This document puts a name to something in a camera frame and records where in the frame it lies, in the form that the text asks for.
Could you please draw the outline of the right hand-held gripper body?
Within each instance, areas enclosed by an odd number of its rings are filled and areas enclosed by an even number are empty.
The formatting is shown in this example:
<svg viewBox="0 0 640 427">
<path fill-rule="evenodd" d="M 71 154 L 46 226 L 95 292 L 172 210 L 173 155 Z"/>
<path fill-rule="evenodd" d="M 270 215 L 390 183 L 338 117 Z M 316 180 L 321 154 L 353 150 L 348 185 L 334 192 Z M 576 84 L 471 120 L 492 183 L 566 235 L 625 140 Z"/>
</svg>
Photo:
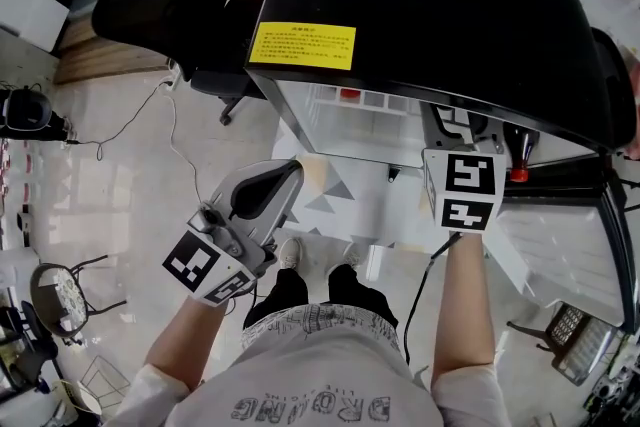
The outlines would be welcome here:
<svg viewBox="0 0 640 427">
<path fill-rule="evenodd" d="M 502 204 L 507 157 L 484 115 L 422 102 L 424 188 L 435 225 L 482 233 Z"/>
</svg>

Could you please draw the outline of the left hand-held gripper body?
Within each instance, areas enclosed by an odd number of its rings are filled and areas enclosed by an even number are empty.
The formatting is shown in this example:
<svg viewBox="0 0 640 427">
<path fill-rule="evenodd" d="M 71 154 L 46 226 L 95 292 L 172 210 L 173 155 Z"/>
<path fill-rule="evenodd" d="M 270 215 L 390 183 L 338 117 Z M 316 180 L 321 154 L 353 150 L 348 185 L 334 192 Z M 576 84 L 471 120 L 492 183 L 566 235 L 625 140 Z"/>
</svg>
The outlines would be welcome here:
<svg viewBox="0 0 640 427">
<path fill-rule="evenodd" d="M 187 221 L 162 267 L 207 305 L 250 293 L 276 262 L 273 233 L 283 226 L 303 184 L 304 169 L 296 159 L 233 171 Z"/>
</svg>

